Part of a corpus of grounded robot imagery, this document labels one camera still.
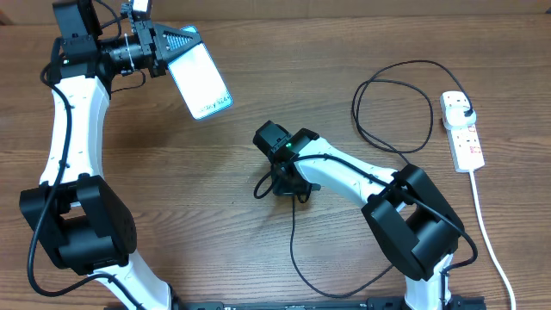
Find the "smartphone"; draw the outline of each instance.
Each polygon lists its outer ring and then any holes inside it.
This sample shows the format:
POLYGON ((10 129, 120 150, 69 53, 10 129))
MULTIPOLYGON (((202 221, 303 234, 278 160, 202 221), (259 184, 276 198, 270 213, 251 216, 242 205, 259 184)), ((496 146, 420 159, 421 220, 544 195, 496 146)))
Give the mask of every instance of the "smartphone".
MULTIPOLYGON (((194 26, 181 30, 197 32, 194 26)), ((196 120, 232 106, 232 95, 204 43, 170 62, 169 71, 196 120)))

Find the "phone mount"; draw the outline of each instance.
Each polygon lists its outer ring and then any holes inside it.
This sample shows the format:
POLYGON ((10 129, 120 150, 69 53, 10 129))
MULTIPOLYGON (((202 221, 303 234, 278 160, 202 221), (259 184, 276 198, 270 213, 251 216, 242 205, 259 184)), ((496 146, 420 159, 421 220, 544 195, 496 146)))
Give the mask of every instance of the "phone mount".
POLYGON ((62 78, 98 76, 108 93, 117 74, 126 76, 147 69, 152 78, 166 74, 168 64, 202 43, 198 33, 153 24, 151 1, 121 5, 120 19, 128 18, 133 34, 99 40, 102 27, 91 0, 71 0, 53 4, 61 37, 53 47, 48 81, 57 84, 62 78))

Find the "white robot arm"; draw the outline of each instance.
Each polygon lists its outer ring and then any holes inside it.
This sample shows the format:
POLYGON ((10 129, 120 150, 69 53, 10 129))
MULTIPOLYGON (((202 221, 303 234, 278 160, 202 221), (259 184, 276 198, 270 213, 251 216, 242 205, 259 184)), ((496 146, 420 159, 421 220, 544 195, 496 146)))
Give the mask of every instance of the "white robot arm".
MULTIPOLYGON (((103 283, 127 308, 168 310, 177 309, 179 301, 136 251, 132 215, 103 180, 102 171, 102 129, 113 78, 139 69, 149 70, 152 78, 163 76, 171 61, 201 44, 196 32, 153 24, 150 9, 147 0, 123 3, 120 18, 129 19, 133 35, 120 38, 119 29, 117 37, 99 40, 102 27, 91 0, 53 4, 61 37, 54 42, 52 62, 43 71, 45 83, 53 88, 52 146, 40 187, 22 191, 20 209, 35 230, 29 281, 34 279, 38 236, 56 267, 71 268, 103 283), (64 53, 58 57, 60 47, 64 53), (71 127, 67 126, 68 115, 71 127), (66 133, 70 133, 70 142, 61 173, 66 133), (60 182, 55 183, 58 175, 60 182), (85 215, 64 219, 61 214, 71 208, 82 208, 85 215)), ((35 281, 31 286, 50 297, 64 291, 47 292, 35 281)))
POLYGON ((321 185, 362 209, 381 249, 406 276, 403 302, 411 310, 441 310, 443 304, 449 305, 452 295, 448 278, 441 281, 442 272, 452 261, 459 235, 419 208, 403 221, 399 211, 406 202, 350 165, 389 186, 411 191, 462 229, 461 220, 422 170, 413 165, 396 171, 367 164, 339 151, 310 130, 302 128, 291 135, 271 121, 257 130, 253 143, 272 163, 274 194, 310 195, 321 185))
MULTIPOLYGON (((138 251, 135 250, 135 240, 134 242, 132 240, 125 241, 125 237, 127 236, 124 233, 121 237, 116 233, 109 233, 103 230, 105 226, 108 226, 105 222, 111 220, 109 222, 111 227, 108 228, 115 231, 121 228, 130 230, 133 233, 128 234, 130 236, 129 239, 132 238, 132 235, 135 238, 132 216, 102 179, 102 125, 109 103, 106 87, 98 77, 90 78, 84 75, 63 78, 57 86, 69 100, 71 115, 75 124, 75 129, 71 132, 69 156, 62 184, 68 185, 68 189, 74 185, 76 189, 65 192, 66 194, 69 193, 69 196, 74 197, 72 201, 66 202, 69 202, 72 207, 82 206, 89 218, 86 219, 87 224, 85 228, 75 228, 74 223, 68 222, 62 225, 62 227, 57 227, 56 229, 59 229, 58 233, 63 235, 62 239, 64 240, 64 242, 57 244, 57 247, 52 245, 52 241, 48 240, 50 239, 48 237, 41 237, 40 242, 43 243, 46 252, 54 264, 60 268, 70 267, 82 275, 107 274, 116 277, 128 293, 136 299, 140 307, 144 309, 178 309, 182 305, 181 302, 170 286, 153 274, 138 251), (90 243, 90 236, 95 241, 90 243), (105 237, 108 237, 110 244, 111 240, 113 240, 112 244, 117 245, 115 248, 125 249, 126 251, 113 255, 111 253, 113 249, 105 249, 105 244, 103 243, 105 237), (90 245, 90 248, 83 249, 82 244, 90 245), (123 256, 121 261, 117 258, 119 256, 123 256)), ((43 197, 46 193, 45 188, 47 188, 48 184, 53 183, 53 180, 57 176, 59 158, 63 148, 63 139, 65 137, 63 129, 66 126, 65 108, 61 99, 55 93, 54 101, 56 117, 53 128, 53 142, 48 164, 40 178, 42 185, 38 189, 31 189, 22 193, 22 212, 31 226, 33 226, 33 221, 29 218, 32 218, 32 216, 25 210, 36 209, 36 203, 40 203, 40 199, 36 200, 37 196, 43 197)), ((291 136, 282 127, 268 122, 257 131, 254 143, 267 154, 272 164, 327 154, 340 158, 362 171, 367 171, 370 175, 373 175, 384 183, 395 182, 397 178, 399 179, 399 174, 402 173, 394 169, 367 164, 357 158, 353 158, 331 146, 316 133, 312 133, 306 129, 302 129, 295 136, 291 136)), ((312 188, 318 189, 319 185, 321 185, 346 197, 364 212, 370 203, 373 203, 373 197, 383 197, 386 193, 385 186, 371 181, 364 175, 335 160, 321 157, 296 160, 293 162, 293 167, 293 170, 288 170, 284 172, 285 175, 274 179, 274 192, 277 195, 306 193, 306 191, 312 188)), ((404 201, 394 201, 391 206, 392 213, 389 214, 398 214, 405 205, 404 201)), ((370 209, 370 214, 376 212, 379 212, 378 208, 370 209)), ((427 236, 437 231, 435 230, 437 223, 434 219, 426 221, 423 225, 422 229, 418 229, 414 233, 418 242, 428 238, 427 236)), ((375 237, 377 237, 380 243, 382 240, 380 239, 381 235, 384 235, 384 233, 381 234, 379 232, 381 229, 384 230, 384 227, 380 226, 374 229, 375 237)), ((449 304, 452 296, 448 290, 448 280, 446 278, 443 287, 440 277, 442 270, 449 266, 452 260, 453 251, 456 249, 456 239, 457 236, 454 234, 454 237, 446 241, 447 244, 443 242, 446 244, 443 247, 445 251, 439 254, 437 260, 432 258, 433 264, 430 266, 430 269, 421 270, 420 274, 412 272, 411 268, 409 268, 411 266, 408 267, 407 263, 405 266, 404 262, 396 263, 396 261, 391 259, 397 268, 406 275, 404 303, 410 309, 442 309, 442 291, 445 292, 444 298, 446 303, 449 304)), ((385 240, 390 243, 392 243, 391 241, 395 241, 392 238, 385 240)), ((394 250, 389 250, 388 248, 385 250, 385 247, 383 247, 383 251, 388 257, 396 258, 395 253, 392 254, 394 250)), ((110 289, 123 302, 126 308, 136 308, 112 281, 106 278, 100 278, 97 281, 110 289)))

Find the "power strip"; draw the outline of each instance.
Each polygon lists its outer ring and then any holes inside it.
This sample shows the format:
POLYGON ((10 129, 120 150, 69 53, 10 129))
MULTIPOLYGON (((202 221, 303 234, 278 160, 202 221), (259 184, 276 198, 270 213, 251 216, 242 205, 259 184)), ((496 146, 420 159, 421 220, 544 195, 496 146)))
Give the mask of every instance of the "power strip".
POLYGON ((485 163, 482 156, 482 148, 480 147, 479 135, 474 125, 476 116, 464 116, 462 113, 464 109, 467 109, 468 102, 465 95, 460 91, 446 91, 443 93, 440 97, 440 105, 442 107, 443 123, 448 133, 449 149, 454 160, 455 171, 468 172, 473 188, 476 217, 479 221, 484 243, 488 248, 493 264, 496 266, 499 275, 507 287, 511 300, 511 310, 516 310, 515 293, 493 252, 492 244, 490 243, 484 226, 484 220, 482 219, 482 211, 480 211, 479 193, 476 188, 474 171, 484 166, 485 163))
MULTIPOLYGON (((460 91, 446 91, 440 97, 440 105, 443 115, 450 109, 463 108, 467 98, 460 91)), ((454 160, 455 171, 469 172, 475 171, 484 166, 484 156, 480 147, 479 135, 476 126, 464 125, 454 126, 449 129, 448 119, 443 117, 444 126, 448 132, 449 149, 454 160)))

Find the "wooden table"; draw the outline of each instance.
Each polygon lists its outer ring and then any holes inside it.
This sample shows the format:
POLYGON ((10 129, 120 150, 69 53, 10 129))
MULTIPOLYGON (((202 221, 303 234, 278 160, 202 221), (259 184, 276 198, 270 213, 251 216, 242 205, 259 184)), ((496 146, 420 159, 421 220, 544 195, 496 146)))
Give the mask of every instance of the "wooden table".
MULTIPOLYGON (((186 301, 321 301, 295 274, 288 253, 290 198, 252 197, 269 168, 251 143, 267 120, 291 132, 309 128, 371 164, 399 169, 350 118, 356 86, 385 65, 408 59, 445 64, 472 97, 486 167, 476 173, 487 231, 520 309, 549 309, 551 277, 551 19, 548 15, 197 22, 234 105, 195 121, 170 77, 113 95, 103 135, 109 185, 133 213, 139 251, 186 301)), ((39 81, 55 26, 0 27, 0 307, 100 309, 117 300, 97 283, 48 299, 28 285, 31 230, 19 193, 38 185, 50 147, 53 100, 39 81)), ((486 297, 507 309, 488 257, 468 176, 454 172, 438 97, 453 81, 430 65, 384 75, 417 85, 435 105, 430 143, 408 158, 426 169, 480 250, 452 272, 454 294, 486 297)), ((114 87, 139 82, 118 77, 114 87)), ((390 84, 368 91, 362 123, 399 148, 423 141, 429 112, 416 92, 390 84)), ((314 285, 352 290, 388 265, 357 207, 328 189, 298 206, 295 256, 314 285)), ((455 261, 470 255, 462 241, 455 261)), ((48 289, 75 282, 38 250, 36 275, 48 289)), ((402 295, 391 271, 353 299, 402 295)))

